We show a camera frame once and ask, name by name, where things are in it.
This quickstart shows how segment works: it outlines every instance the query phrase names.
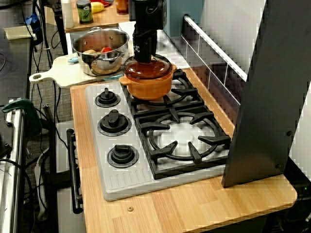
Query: cutting board handle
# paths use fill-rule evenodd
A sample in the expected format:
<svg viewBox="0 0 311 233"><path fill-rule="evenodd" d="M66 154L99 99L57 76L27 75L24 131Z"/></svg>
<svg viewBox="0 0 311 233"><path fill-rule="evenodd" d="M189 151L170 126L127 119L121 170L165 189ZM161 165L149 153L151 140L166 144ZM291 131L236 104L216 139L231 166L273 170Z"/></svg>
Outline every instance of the cutting board handle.
<svg viewBox="0 0 311 233"><path fill-rule="evenodd" d="M42 82L42 81L47 81L47 80L53 80L54 79L51 77L50 72L42 72L42 73L36 73L33 74L29 77L29 81L31 83L38 83L38 82Z"/></svg>

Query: black knob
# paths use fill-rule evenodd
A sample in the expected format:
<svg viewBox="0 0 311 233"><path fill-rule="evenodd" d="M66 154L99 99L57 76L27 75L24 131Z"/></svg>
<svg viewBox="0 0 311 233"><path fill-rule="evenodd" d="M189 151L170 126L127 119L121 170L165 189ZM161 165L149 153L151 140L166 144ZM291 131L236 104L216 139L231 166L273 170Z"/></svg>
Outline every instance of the black knob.
<svg viewBox="0 0 311 233"><path fill-rule="evenodd" d="M111 159L116 164L127 164L135 157L133 149L127 145L116 145L112 151Z"/></svg>
<svg viewBox="0 0 311 233"><path fill-rule="evenodd" d="M117 110L112 110L100 122L100 127L108 133L119 133L129 126L128 119Z"/></svg>
<svg viewBox="0 0 311 233"><path fill-rule="evenodd" d="M101 104L113 104L117 101L117 96L115 93L105 88L105 91L99 95L98 102Z"/></svg>
<svg viewBox="0 0 311 233"><path fill-rule="evenodd" d="M117 110L112 110L109 114L108 114L108 124L111 127L116 127L119 123L120 120L120 116L119 116L119 112Z"/></svg>

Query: green clamp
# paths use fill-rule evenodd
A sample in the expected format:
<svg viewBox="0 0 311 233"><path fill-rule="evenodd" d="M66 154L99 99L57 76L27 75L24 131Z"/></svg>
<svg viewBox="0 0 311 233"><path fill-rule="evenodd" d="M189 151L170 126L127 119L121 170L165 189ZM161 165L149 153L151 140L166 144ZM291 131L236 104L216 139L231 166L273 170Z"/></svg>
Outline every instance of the green clamp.
<svg viewBox="0 0 311 233"><path fill-rule="evenodd" d="M33 137L39 135L42 130L41 121L33 103L29 99L18 99L2 107L4 113L18 109L22 109L25 112L27 120L26 136Z"/></svg>

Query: red tomato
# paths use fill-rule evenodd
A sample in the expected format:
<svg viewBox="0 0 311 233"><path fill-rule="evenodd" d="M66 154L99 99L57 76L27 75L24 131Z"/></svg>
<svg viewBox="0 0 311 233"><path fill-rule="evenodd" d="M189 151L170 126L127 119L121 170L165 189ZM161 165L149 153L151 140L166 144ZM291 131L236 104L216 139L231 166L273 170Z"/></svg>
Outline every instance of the red tomato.
<svg viewBox="0 0 311 233"><path fill-rule="evenodd" d="M109 47L104 47L104 48L102 49L101 52L105 53L105 52L111 52L111 51L112 51L111 48L109 48Z"/></svg>

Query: black tile backsplash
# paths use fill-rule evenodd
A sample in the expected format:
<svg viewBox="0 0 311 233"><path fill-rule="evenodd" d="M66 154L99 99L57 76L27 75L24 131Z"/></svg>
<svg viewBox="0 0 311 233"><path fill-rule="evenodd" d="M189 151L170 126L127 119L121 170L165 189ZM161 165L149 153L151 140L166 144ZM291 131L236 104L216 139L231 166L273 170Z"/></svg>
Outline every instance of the black tile backsplash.
<svg viewBox="0 0 311 233"><path fill-rule="evenodd" d="M171 41L235 123L246 82L184 19L182 36L171 38Z"/></svg>
<svg viewBox="0 0 311 233"><path fill-rule="evenodd" d="M202 37L200 38L199 56L224 83L227 63Z"/></svg>
<svg viewBox="0 0 311 233"><path fill-rule="evenodd" d="M182 36L185 38L185 40L189 43L189 45L195 50L195 52L198 52L199 48L199 33L185 20L183 22L183 29L181 32Z"/></svg>
<svg viewBox="0 0 311 233"><path fill-rule="evenodd" d="M218 102L232 123L235 124L240 105L213 73L210 75L208 91Z"/></svg>
<svg viewBox="0 0 311 233"><path fill-rule="evenodd" d="M230 66L228 66L225 86L239 103L241 103L245 84L246 82Z"/></svg>

